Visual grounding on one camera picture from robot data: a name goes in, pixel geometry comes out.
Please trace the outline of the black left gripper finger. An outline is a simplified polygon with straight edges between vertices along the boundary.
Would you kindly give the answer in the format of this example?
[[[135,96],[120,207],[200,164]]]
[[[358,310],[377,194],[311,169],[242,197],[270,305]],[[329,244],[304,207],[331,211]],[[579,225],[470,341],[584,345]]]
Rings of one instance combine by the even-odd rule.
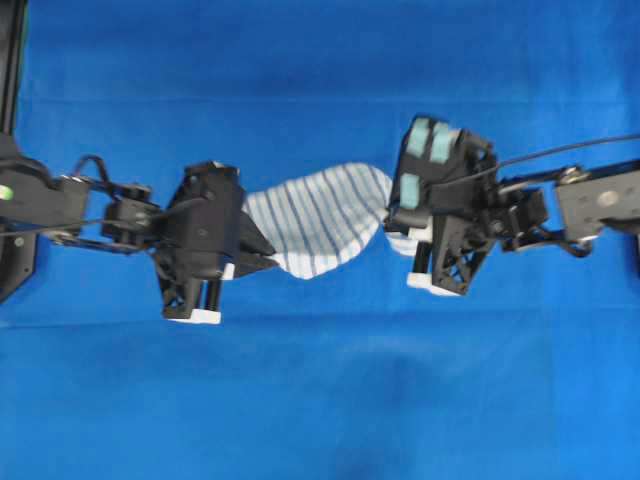
[[[238,216],[235,260],[268,259],[276,253],[271,242],[263,235],[248,213],[241,210]]]
[[[256,254],[237,254],[234,257],[233,279],[252,275],[278,266],[279,264],[269,257]]]

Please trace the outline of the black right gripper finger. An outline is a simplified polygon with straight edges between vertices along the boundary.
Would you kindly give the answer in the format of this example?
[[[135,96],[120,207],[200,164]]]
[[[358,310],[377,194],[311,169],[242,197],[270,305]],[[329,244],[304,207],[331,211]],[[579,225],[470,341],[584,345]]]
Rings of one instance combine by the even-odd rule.
[[[388,215],[383,221],[384,231],[408,235],[410,229],[423,230],[432,224],[431,212],[422,207],[407,209],[398,202],[388,206]]]
[[[414,257],[418,249],[418,240],[403,235],[401,232],[388,232],[387,240],[391,248],[399,255]]]

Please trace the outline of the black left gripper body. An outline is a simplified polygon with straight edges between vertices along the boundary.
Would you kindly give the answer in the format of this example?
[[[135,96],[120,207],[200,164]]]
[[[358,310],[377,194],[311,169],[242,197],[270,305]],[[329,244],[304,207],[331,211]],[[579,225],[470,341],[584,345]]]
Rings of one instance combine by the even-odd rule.
[[[194,251],[165,240],[161,221],[166,211],[154,221],[156,267],[165,319],[195,325],[221,323],[219,298],[224,280],[234,273],[234,255]]]

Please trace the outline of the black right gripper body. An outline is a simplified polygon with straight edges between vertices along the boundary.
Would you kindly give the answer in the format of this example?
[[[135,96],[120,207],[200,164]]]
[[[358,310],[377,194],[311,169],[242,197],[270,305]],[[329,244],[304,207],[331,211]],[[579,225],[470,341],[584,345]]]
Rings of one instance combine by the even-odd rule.
[[[482,212],[491,202],[491,190],[488,201],[471,220],[438,215],[432,217],[428,228],[409,230],[407,236],[419,241],[407,276],[410,287],[441,296],[463,296],[468,292],[495,244],[482,221]]]

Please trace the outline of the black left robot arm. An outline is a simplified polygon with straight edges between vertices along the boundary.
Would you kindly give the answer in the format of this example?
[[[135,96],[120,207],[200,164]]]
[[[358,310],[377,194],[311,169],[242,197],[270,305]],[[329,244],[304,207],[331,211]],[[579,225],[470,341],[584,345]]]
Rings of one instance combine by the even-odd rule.
[[[166,208],[148,187],[113,182],[104,161],[83,157],[53,177],[1,137],[1,297],[33,275],[40,235],[68,247],[150,255],[165,319],[218,324],[223,282],[276,267],[272,243],[243,209],[235,167],[185,168]]]

